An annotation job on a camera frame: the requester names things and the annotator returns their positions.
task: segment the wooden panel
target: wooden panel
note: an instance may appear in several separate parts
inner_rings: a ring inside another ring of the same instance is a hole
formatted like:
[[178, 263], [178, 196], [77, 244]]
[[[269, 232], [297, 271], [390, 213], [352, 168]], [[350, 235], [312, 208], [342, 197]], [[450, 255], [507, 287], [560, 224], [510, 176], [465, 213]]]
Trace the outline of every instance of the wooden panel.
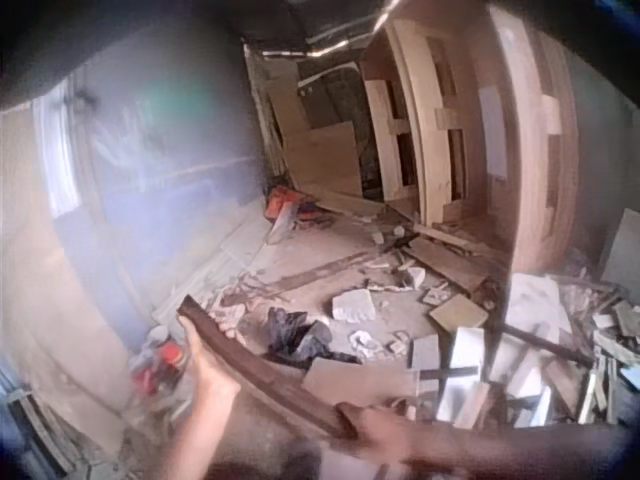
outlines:
[[411, 248], [403, 251], [417, 258], [436, 272], [441, 273], [468, 292], [473, 292], [478, 288], [489, 275], [489, 272], [480, 265], [471, 263], [446, 248], [423, 238], [416, 238], [411, 242]]
[[362, 196], [360, 163], [351, 122], [284, 137], [285, 160], [295, 187], [313, 185]]
[[310, 129], [309, 119], [298, 96], [298, 80], [294, 76], [269, 81], [267, 92], [282, 136]]
[[440, 223], [443, 207], [451, 201], [451, 163], [446, 133], [438, 129], [434, 114], [444, 105], [427, 33], [411, 20], [395, 20], [387, 29], [410, 112], [418, 178], [422, 179], [422, 223]]
[[235, 340], [230, 340], [218, 330], [216, 323], [198, 303], [187, 296], [178, 309], [187, 317], [213, 353], [220, 358], [249, 387], [251, 394], [261, 393], [274, 407], [285, 409], [289, 415], [310, 422], [334, 437], [349, 438], [351, 429], [340, 414], [330, 405], [303, 390], [293, 380], [269, 366]]
[[460, 128], [458, 113], [450, 108], [436, 108], [436, 124], [440, 130]]
[[520, 221], [512, 271], [534, 272], [544, 267], [540, 261], [544, 258], [541, 236], [548, 176], [548, 139], [540, 74], [522, 21], [495, 6], [490, 6], [489, 11], [511, 77], [520, 139]]
[[400, 169], [400, 151], [398, 141], [391, 131], [393, 113], [389, 89], [384, 80], [367, 80], [364, 82], [371, 110], [371, 121], [376, 136], [382, 191], [384, 199], [395, 200], [402, 188], [402, 171]]

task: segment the construction debris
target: construction debris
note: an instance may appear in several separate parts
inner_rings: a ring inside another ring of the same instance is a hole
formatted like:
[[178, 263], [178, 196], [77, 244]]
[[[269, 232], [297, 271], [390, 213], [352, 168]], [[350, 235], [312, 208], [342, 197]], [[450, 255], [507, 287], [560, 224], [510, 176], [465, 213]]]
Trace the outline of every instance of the construction debris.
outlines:
[[442, 328], [452, 333], [459, 327], [479, 327], [489, 318], [487, 312], [461, 294], [429, 314]]
[[333, 318], [347, 323], [360, 323], [376, 318], [376, 307], [367, 289], [351, 290], [333, 298]]

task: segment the wooden beam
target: wooden beam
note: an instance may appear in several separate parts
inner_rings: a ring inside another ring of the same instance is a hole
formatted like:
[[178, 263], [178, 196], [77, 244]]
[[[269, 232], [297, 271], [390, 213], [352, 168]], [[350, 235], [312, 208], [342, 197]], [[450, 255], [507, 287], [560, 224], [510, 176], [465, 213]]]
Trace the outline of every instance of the wooden beam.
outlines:
[[364, 82], [373, 132], [376, 136], [382, 191], [385, 201], [396, 200], [402, 188], [402, 170], [400, 167], [400, 149], [395, 133], [392, 131], [393, 113], [387, 82], [367, 80]]
[[428, 226], [442, 223], [444, 205], [451, 202], [451, 160], [447, 134], [438, 128], [434, 114], [444, 105], [427, 35], [412, 20], [392, 21], [387, 32], [409, 110], [421, 220]]
[[204, 343], [237, 374], [235, 377], [242, 383], [250, 384], [292, 415], [332, 437], [353, 436], [351, 427], [333, 407], [318, 400], [235, 340], [228, 339], [191, 296], [184, 299], [178, 313], [193, 323]]

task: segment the debris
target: debris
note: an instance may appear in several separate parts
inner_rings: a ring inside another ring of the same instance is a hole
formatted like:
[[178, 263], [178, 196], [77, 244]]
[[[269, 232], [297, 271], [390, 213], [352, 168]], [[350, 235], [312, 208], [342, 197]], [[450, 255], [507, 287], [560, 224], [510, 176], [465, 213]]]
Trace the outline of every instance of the debris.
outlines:
[[468, 292], [473, 292], [489, 276], [489, 271], [478, 264], [462, 258], [444, 247], [416, 238], [405, 253], [442, 274]]
[[391, 268], [391, 265], [389, 265], [388, 262], [385, 262], [385, 263], [372, 263], [372, 262], [369, 262], [369, 263], [365, 264], [365, 267], [367, 267], [367, 268], [375, 268], [375, 269], [379, 269], [380, 268], [381, 269], [381, 268]]
[[625, 209], [610, 249], [603, 252], [601, 280], [629, 291], [629, 301], [640, 304], [640, 213]]
[[640, 367], [625, 367], [620, 369], [622, 375], [636, 390], [640, 390]]
[[429, 315], [448, 332], [455, 332], [458, 327], [479, 327], [489, 318], [487, 312], [461, 294], [432, 310]]
[[611, 315], [603, 315], [603, 314], [594, 314], [593, 321], [596, 324], [598, 329], [602, 330], [605, 328], [615, 327], [616, 322], [613, 321], [613, 317]]
[[400, 340], [393, 340], [387, 345], [387, 349], [389, 349], [389, 351], [394, 355], [401, 356], [407, 353], [407, 344]]
[[438, 307], [451, 298], [452, 292], [445, 290], [449, 286], [448, 282], [444, 282], [439, 287], [431, 288], [427, 291], [427, 294], [422, 298], [422, 303]]
[[605, 330], [596, 330], [593, 332], [593, 342], [601, 346], [609, 355], [625, 365], [640, 365], [640, 355], [616, 342], [616, 339]]
[[329, 405], [349, 402], [359, 407], [387, 405], [414, 395], [415, 373], [381, 365], [352, 365], [318, 358], [302, 387]]
[[460, 413], [456, 417], [456, 421], [453, 423], [454, 427], [473, 430], [478, 420], [478, 415], [480, 415], [480, 410], [487, 400], [487, 395], [489, 395], [489, 388], [488, 383], [474, 382], [467, 399], [460, 409]]
[[384, 245], [384, 235], [382, 232], [373, 232], [371, 238], [373, 238], [376, 245]]
[[607, 423], [616, 425], [618, 417], [616, 415], [615, 391], [618, 383], [618, 362], [615, 358], [607, 359], [607, 376], [609, 377], [609, 389], [607, 395]]
[[531, 410], [522, 409], [520, 415], [513, 424], [513, 428], [529, 428], [531, 426], [531, 420], [533, 419], [533, 412]]
[[636, 337], [640, 335], [640, 313], [633, 310], [629, 302], [623, 300], [613, 307], [618, 323], [620, 324], [620, 332], [625, 337]]
[[427, 272], [422, 267], [409, 267], [404, 273], [403, 284], [414, 290], [418, 290], [427, 277]]
[[349, 335], [349, 343], [356, 353], [365, 358], [373, 358], [384, 351], [382, 344], [364, 330], [358, 330]]
[[333, 298], [333, 318], [347, 323], [375, 320], [376, 307], [367, 289], [351, 290]]
[[[417, 338], [411, 348], [412, 370], [435, 370], [440, 368], [440, 345], [438, 335]], [[440, 388], [438, 380], [421, 380], [418, 393], [437, 392]]]
[[[460, 327], [456, 331], [449, 367], [477, 367], [484, 360], [484, 353], [484, 330]], [[478, 380], [479, 373], [446, 380], [436, 419], [452, 422], [458, 416], [469, 391]]]
[[[544, 319], [549, 324], [547, 341], [530, 334], [540, 319]], [[525, 337], [537, 343], [534, 346], [538, 348], [549, 350], [549, 344], [558, 345], [560, 329], [571, 333], [569, 318], [560, 302], [558, 284], [550, 278], [522, 273], [513, 274], [505, 323], [500, 328], [509, 333], [509, 327], [515, 327], [516, 335], [518, 333], [525, 334]], [[521, 341], [503, 337], [496, 351], [489, 380], [500, 382], [511, 369], [522, 348]], [[542, 388], [540, 369], [535, 367], [527, 377], [520, 395], [523, 397], [538, 396], [542, 394]]]
[[598, 372], [596, 371], [596, 369], [595, 368], [591, 369], [591, 371], [589, 372], [587, 389], [582, 399], [582, 404], [580, 406], [580, 413], [578, 415], [578, 423], [581, 425], [590, 423], [589, 419], [591, 416], [591, 411], [593, 409], [593, 397], [596, 391], [597, 377], [598, 377]]
[[359, 363], [353, 355], [333, 352], [331, 330], [320, 321], [308, 325], [306, 312], [287, 312], [271, 307], [267, 318], [269, 353], [275, 361], [308, 368], [314, 358]]
[[[535, 326], [533, 335], [539, 338], [549, 338], [549, 324], [546, 322], [539, 323]], [[513, 365], [510, 368], [510, 375], [507, 375], [505, 391], [509, 395], [515, 398], [521, 398], [526, 395], [522, 395], [523, 387], [527, 381], [527, 378], [531, 374], [534, 368], [540, 368], [540, 352], [530, 346], [524, 345], [521, 352], [521, 358], [516, 358]]]
[[393, 336], [404, 343], [409, 343], [411, 341], [411, 335], [409, 335], [406, 330], [396, 330], [393, 332]]
[[545, 381], [553, 388], [562, 407], [573, 419], [577, 417], [581, 381], [573, 367], [560, 358], [554, 358], [542, 372]]
[[412, 267], [416, 264], [416, 261], [413, 258], [410, 258], [409, 260], [407, 260], [406, 262], [404, 262], [402, 265], [400, 265], [397, 270], [399, 272], [404, 272], [406, 269], [408, 269], [409, 267]]
[[394, 293], [402, 293], [402, 292], [412, 292], [412, 287], [402, 286], [399, 287], [397, 285], [382, 285], [381, 283], [372, 282], [371, 280], [367, 280], [367, 290], [371, 290], [372, 292], [394, 292]]
[[544, 427], [547, 423], [547, 417], [549, 416], [549, 407], [551, 406], [551, 388], [544, 387], [538, 406], [533, 412], [530, 427]]

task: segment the plywood sheet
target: plywood sheet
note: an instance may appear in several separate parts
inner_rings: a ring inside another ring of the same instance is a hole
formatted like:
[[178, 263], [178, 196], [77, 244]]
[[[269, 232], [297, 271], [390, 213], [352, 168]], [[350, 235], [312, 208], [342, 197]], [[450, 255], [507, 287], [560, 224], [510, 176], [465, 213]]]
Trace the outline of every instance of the plywood sheet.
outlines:
[[355, 365], [316, 358], [302, 387], [330, 405], [349, 402], [359, 407], [383, 405], [415, 395], [416, 374], [378, 365]]
[[284, 137], [289, 173], [299, 190], [326, 190], [362, 196], [360, 163], [351, 122]]
[[309, 119], [298, 96], [298, 80], [293, 75], [271, 80], [267, 92], [282, 136], [309, 130]]
[[489, 314], [464, 295], [456, 295], [429, 313], [448, 332], [459, 327], [479, 327]]
[[601, 279], [629, 290], [629, 300], [640, 304], [640, 213], [626, 209], [611, 247], [602, 259]]
[[404, 251], [468, 292], [478, 288], [489, 275], [486, 268], [423, 238], [416, 238]]

